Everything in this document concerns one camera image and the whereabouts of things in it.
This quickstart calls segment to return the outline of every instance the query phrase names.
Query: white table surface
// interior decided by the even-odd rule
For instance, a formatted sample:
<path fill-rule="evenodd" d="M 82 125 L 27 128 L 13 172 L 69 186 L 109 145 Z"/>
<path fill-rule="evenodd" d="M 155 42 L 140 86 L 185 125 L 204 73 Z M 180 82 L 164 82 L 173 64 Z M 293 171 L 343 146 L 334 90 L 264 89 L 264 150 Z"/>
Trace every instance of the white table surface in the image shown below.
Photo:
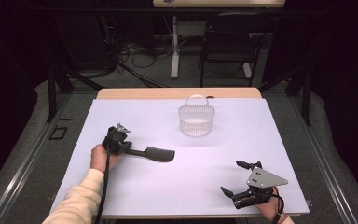
<path fill-rule="evenodd" d="M 253 207 L 237 210 L 220 187 L 234 193 L 248 189 L 251 171 L 236 161 L 261 161 L 263 168 L 289 181 L 280 186 L 284 210 L 290 215 L 309 212 L 264 99 L 210 99 L 215 108 L 213 130 L 201 138 L 181 133 L 178 109 L 184 99 L 94 100 L 77 141 L 52 209 L 66 191 L 78 184 L 90 166 L 90 151 L 118 123 L 131 130 L 133 149 L 175 150 L 164 163 L 125 156 L 109 176 L 103 217 L 248 217 Z"/>

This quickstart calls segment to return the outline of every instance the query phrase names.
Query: person's hand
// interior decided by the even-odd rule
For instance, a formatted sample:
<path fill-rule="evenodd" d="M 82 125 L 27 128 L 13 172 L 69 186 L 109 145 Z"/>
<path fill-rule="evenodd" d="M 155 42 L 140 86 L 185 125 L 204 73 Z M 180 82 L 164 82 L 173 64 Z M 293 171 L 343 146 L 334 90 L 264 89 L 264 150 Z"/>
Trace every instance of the person's hand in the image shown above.
<path fill-rule="evenodd" d="M 107 152 L 102 145 L 97 145 L 91 151 L 91 163 L 89 168 L 105 172 Z M 112 169 L 116 161 L 120 158 L 117 155 L 110 155 L 109 169 Z"/>
<path fill-rule="evenodd" d="M 274 188 L 273 194 L 277 194 L 277 189 Z M 278 212 L 278 199 L 271 197 L 267 203 L 256 204 L 255 207 L 260 211 L 268 221 L 272 222 Z M 282 212 L 278 223 L 282 223 L 287 218 L 287 215 Z"/>

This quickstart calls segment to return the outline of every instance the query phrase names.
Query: table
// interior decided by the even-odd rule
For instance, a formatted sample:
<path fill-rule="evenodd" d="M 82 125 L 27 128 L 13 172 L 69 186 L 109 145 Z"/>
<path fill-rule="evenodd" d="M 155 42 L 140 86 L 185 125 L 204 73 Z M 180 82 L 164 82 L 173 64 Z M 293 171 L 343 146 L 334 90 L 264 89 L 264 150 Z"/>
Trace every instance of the table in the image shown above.
<path fill-rule="evenodd" d="M 153 0 L 155 7 L 283 7 L 285 0 L 174 0 L 167 3 L 164 0 Z M 171 67 L 171 78 L 178 78 L 179 70 L 179 48 L 178 48 L 178 20 L 173 16 L 172 38 L 173 56 Z M 203 29 L 196 32 L 196 35 L 203 35 Z M 247 77 L 251 76 L 249 64 L 243 67 L 243 72 Z"/>
<path fill-rule="evenodd" d="M 179 129 L 178 108 L 195 93 L 215 97 L 210 99 L 216 110 L 213 130 L 201 138 Z M 309 212 L 267 102 L 256 88 L 100 90 L 52 209 L 87 172 L 95 143 L 119 122 L 131 130 L 127 140 L 132 148 L 172 149 L 175 158 L 168 163 L 133 156 L 120 160 L 109 176 L 103 218 L 260 216 L 254 207 L 235 209 L 220 189 L 247 189 L 251 171 L 238 167 L 236 160 L 262 161 L 264 169 L 289 181 L 280 187 L 286 213 Z"/>

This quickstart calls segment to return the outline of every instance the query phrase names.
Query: plastic container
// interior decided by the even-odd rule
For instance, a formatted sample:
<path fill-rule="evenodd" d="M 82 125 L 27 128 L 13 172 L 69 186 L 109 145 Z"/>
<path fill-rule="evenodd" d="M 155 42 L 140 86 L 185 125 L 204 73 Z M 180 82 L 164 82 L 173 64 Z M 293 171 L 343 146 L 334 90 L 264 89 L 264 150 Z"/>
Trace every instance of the plastic container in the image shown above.
<path fill-rule="evenodd" d="M 214 108 L 202 95 L 192 95 L 179 108 L 180 128 L 188 136 L 201 137 L 212 129 Z"/>

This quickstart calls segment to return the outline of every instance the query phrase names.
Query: sleeve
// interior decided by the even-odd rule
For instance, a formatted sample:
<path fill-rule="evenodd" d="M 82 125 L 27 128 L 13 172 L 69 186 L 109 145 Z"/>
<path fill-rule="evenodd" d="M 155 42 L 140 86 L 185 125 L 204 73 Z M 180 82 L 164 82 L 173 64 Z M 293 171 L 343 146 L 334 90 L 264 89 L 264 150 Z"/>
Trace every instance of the sleeve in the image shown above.
<path fill-rule="evenodd" d="M 290 217 L 287 217 L 281 224 L 295 224 L 295 222 Z"/>
<path fill-rule="evenodd" d="M 68 189 L 64 200 L 45 219 L 48 223 L 91 223 L 92 215 L 101 201 L 99 191 L 103 182 L 103 173 L 89 169 L 79 185 Z"/>

